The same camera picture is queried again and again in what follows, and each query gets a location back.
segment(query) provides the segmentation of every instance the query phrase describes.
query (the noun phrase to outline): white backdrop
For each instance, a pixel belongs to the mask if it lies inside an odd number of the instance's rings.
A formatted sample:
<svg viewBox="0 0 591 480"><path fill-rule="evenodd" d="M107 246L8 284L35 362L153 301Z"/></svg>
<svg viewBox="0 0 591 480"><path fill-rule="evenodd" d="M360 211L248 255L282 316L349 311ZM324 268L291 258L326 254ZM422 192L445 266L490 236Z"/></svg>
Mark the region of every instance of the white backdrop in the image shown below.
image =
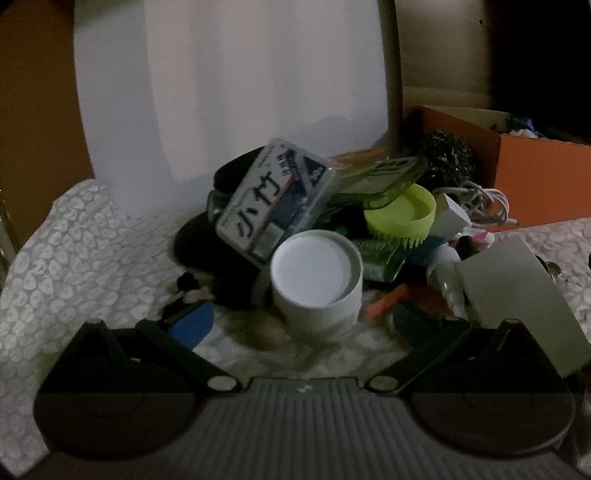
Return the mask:
<svg viewBox="0 0 591 480"><path fill-rule="evenodd" d="M78 0L75 20L92 165L132 215L202 205L271 138L332 155L388 128L376 0Z"/></svg>

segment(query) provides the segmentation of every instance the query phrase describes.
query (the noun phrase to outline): blue object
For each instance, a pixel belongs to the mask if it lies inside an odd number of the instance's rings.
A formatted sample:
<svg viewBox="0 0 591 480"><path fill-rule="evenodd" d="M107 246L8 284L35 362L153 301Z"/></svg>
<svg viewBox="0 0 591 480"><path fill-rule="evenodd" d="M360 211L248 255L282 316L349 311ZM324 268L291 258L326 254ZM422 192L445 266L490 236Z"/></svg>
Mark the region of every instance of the blue object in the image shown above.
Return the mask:
<svg viewBox="0 0 591 480"><path fill-rule="evenodd" d="M213 303L206 301L168 327L168 334L193 350L213 327Z"/></svg>
<svg viewBox="0 0 591 480"><path fill-rule="evenodd" d="M422 244L406 249L407 265L425 267L431 260L433 252L446 242L447 240L442 236L429 235Z"/></svg>
<svg viewBox="0 0 591 480"><path fill-rule="evenodd" d="M548 138L545 135L541 134L534 128L533 120L528 117L518 117L509 115L506 120L507 123L507 130L522 130L526 129L532 132L538 138Z"/></svg>

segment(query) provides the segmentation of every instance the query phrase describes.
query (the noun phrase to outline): brown wooden surface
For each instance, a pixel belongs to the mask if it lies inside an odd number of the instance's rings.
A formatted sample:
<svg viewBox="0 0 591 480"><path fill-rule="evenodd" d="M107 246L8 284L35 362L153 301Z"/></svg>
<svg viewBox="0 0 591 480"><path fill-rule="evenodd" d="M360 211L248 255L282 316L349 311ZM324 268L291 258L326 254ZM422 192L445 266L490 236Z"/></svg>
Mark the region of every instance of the brown wooden surface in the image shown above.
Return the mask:
<svg viewBox="0 0 591 480"><path fill-rule="evenodd" d="M490 108L486 0L395 0L404 113L421 105Z"/></svg>
<svg viewBox="0 0 591 480"><path fill-rule="evenodd" d="M0 189L20 242L93 176L74 78L73 2L14 0L0 15Z"/></svg>

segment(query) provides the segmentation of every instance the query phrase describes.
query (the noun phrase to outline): white lace cloth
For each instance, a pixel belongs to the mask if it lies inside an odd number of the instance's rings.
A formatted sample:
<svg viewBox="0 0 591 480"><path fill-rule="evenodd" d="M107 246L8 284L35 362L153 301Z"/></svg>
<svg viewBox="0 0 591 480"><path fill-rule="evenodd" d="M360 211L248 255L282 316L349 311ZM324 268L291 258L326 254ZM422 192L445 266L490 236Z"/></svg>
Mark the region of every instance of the white lace cloth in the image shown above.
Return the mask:
<svg viewBox="0 0 591 480"><path fill-rule="evenodd" d="M59 198L11 266L0 297L0 460L22 474L46 453L32 407L41 382L87 319L129 327L157 318L166 286L183 269L169 253L177 229L197 212L127 217L107 188L84 181ZM512 231L563 269L560 288L589 336L591 219ZM365 380L405 355L380 328L356 325L322 348L287 342L262 352L247 346L240 313L216 309L195 351L242 382L256 375L354 376Z"/></svg>

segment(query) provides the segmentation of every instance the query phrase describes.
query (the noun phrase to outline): orange cardboard box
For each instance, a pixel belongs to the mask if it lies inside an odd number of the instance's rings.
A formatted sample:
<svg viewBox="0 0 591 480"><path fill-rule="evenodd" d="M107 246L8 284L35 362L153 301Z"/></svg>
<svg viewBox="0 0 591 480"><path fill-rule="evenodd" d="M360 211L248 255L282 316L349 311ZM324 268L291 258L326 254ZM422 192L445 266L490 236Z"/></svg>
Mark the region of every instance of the orange cardboard box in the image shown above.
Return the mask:
<svg viewBox="0 0 591 480"><path fill-rule="evenodd" d="M519 227L591 216L591 146L504 133L507 112L423 106L423 131L464 138L477 159L476 182L501 190Z"/></svg>

